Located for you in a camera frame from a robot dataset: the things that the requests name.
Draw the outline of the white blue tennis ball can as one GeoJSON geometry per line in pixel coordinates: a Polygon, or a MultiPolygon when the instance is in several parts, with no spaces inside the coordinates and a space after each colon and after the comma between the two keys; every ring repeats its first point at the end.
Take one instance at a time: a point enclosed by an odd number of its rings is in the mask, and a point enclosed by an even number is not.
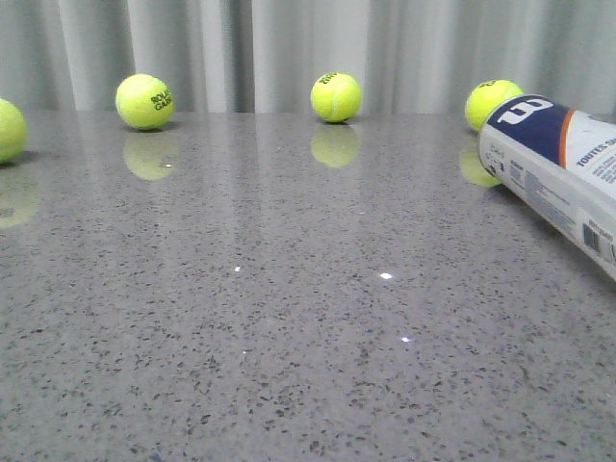
{"type": "Polygon", "coordinates": [[[498,106],[483,167],[609,275],[615,273],[615,125],[540,95],[498,106]]]}

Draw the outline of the yellow tennis ball centre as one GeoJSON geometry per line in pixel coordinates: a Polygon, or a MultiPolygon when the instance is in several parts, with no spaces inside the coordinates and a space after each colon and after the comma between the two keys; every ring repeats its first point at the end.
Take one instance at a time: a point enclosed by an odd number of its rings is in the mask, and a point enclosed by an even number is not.
{"type": "Polygon", "coordinates": [[[353,117],[362,102],[362,90],[354,77],[329,72],[317,79],[311,90],[314,112],[326,122],[343,122],[353,117]]]}

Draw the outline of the yellow tennis ball with lettering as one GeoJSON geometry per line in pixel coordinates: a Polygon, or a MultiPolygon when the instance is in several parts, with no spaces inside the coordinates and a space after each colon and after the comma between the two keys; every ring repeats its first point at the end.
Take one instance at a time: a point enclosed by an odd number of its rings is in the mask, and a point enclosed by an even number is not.
{"type": "Polygon", "coordinates": [[[165,125],[174,114],[169,86],[157,77],[138,73],[117,87],[115,108],[120,118],[137,130],[153,130],[165,125]]]}

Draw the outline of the yellow tennis ball right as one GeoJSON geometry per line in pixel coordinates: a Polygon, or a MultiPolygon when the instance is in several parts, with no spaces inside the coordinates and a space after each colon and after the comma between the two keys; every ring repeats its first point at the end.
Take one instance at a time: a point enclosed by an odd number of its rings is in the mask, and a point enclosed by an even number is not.
{"type": "Polygon", "coordinates": [[[479,84],[471,91],[465,104],[465,118],[469,126],[479,132],[488,116],[500,104],[523,93],[516,83],[505,79],[479,84]]]}

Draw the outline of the yellow tennis ball far left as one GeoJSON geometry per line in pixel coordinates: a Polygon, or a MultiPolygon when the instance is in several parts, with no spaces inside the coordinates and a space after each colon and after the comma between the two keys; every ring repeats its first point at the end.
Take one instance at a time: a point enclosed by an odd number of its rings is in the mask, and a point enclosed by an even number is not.
{"type": "Polygon", "coordinates": [[[25,148],[28,128],[21,111],[10,101],[0,100],[0,161],[7,164],[25,148]]]}

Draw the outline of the grey pleated curtain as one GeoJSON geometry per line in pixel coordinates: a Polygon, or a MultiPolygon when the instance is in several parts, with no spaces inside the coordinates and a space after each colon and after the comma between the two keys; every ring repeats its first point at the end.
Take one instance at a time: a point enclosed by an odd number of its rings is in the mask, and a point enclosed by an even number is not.
{"type": "Polygon", "coordinates": [[[478,83],[615,110],[611,1],[5,1],[1,95],[103,110],[141,72],[180,111],[303,112],[314,81],[353,75],[366,113],[460,111],[478,83]]]}

